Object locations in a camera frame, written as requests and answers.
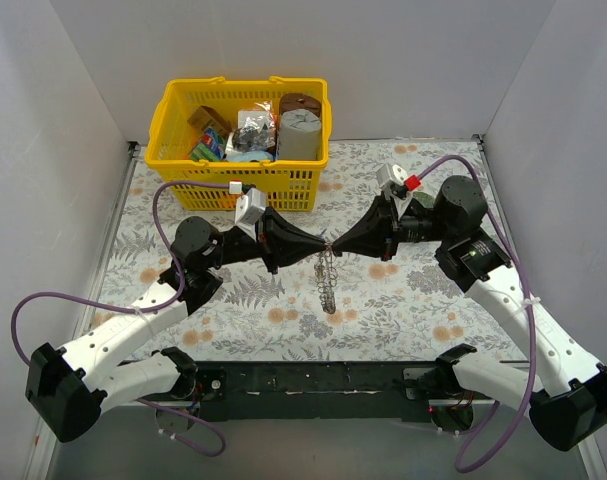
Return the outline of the metal ring disc with keyrings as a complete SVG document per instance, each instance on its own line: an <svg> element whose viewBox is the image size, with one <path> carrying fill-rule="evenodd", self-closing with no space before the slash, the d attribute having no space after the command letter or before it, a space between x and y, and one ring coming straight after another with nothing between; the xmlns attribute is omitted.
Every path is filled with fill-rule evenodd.
<svg viewBox="0 0 607 480"><path fill-rule="evenodd" d="M314 274L322 310L329 315L336 313L336 300L334 288L337 283L337 271L333 265L334 254L332 245L327 243L324 249L318 253Z"/></svg>

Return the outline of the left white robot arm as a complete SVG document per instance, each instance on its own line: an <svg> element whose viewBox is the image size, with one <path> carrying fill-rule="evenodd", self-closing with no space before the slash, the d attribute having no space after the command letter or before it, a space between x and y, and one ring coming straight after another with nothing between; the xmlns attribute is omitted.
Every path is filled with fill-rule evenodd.
<svg viewBox="0 0 607 480"><path fill-rule="evenodd" d="M216 269L260 259L277 273L326 247L273 208L261 213L253 229L253 235L240 226L221 232L199 216L183 220L171 244L175 261L125 313L59 348L45 343L32 353L26 398L60 442L79 438L103 413L140 397L191 396L198 367L180 349L166 348L144 361L126 359L204 306L222 284Z"/></svg>

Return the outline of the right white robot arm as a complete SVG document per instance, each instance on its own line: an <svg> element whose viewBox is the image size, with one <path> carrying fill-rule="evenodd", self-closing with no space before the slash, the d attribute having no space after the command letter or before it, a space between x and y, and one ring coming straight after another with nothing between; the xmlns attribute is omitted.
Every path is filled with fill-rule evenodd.
<svg viewBox="0 0 607 480"><path fill-rule="evenodd" d="M399 200L401 185L386 182L364 216L335 240L336 254L391 259L401 243L436 241L438 266L460 290L486 310L535 366L528 375L489 360L470 346L440 355L437 389L447 397L466 390L518 409L552 447L568 451L607 424L607 365L582 348L545 309L526 296L508 254L482 229L488 205L477 183L450 176L435 202Z"/></svg>

